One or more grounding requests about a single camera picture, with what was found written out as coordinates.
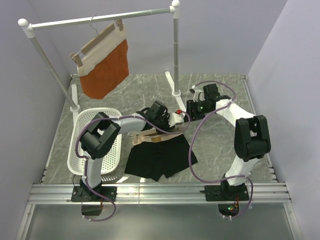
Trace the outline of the black underwear beige waistband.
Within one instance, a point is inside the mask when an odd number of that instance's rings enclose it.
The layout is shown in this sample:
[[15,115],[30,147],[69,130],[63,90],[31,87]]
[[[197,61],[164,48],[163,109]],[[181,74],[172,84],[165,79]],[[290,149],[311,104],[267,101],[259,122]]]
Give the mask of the black underwear beige waistband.
[[142,142],[130,150],[124,172],[159,181],[189,167],[190,145],[183,134],[159,142]]

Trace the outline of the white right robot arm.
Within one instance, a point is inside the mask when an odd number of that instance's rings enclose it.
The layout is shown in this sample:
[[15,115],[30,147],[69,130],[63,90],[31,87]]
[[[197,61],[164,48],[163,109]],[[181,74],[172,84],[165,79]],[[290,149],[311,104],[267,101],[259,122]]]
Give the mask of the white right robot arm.
[[203,122],[210,113],[216,113],[235,129],[235,158],[217,193],[224,200],[233,200],[246,192],[246,177],[258,160],[271,151],[267,118],[254,115],[235,104],[233,98],[221,95],[215,83],[208,83],[203,89],[193,85],[190,92],[193,99],[187,101],[186,110],[191,121]]

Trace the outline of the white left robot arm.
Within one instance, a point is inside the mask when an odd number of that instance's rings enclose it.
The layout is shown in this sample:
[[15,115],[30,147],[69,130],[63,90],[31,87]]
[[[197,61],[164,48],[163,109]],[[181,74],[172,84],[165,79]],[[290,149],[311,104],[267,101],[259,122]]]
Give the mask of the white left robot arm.
[[169,113],[168,108],[159,101],[130,115],[116,117],[98,112],[84,127],[76,142],[76,146],[81,144],[84,152],[84,172],[79,182],[83,195],[89,201],[96,201],[102,196],[102,161],[119,135],[152,128],[168,133],[182,122],[180,111]]

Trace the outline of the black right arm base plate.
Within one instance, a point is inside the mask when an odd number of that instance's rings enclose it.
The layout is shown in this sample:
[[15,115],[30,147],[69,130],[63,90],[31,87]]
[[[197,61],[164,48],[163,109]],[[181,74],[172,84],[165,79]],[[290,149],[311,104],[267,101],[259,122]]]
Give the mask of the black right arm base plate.
[[204,190],[200,191],[205,194],[207,202],[223,201],[248,201],[250,199],[247,186],[243,183],[238,186],[229,185],[205,185]]

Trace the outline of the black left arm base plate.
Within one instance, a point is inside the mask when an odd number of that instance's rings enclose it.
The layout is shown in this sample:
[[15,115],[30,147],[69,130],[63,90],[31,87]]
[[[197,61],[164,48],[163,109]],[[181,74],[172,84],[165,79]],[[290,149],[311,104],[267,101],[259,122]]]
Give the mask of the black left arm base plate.
[[[101,195],[109,198],[113,202],[116,200],[117,188],[113,186],[102,186],[101,190],[98,191]],[[93,194],[91,191],[89,194],[81,188],[81,186],[75,186],[72,190],[70,201],[73,203],[84,203],[84,202],[100,202],[104,199],[100,196]]]

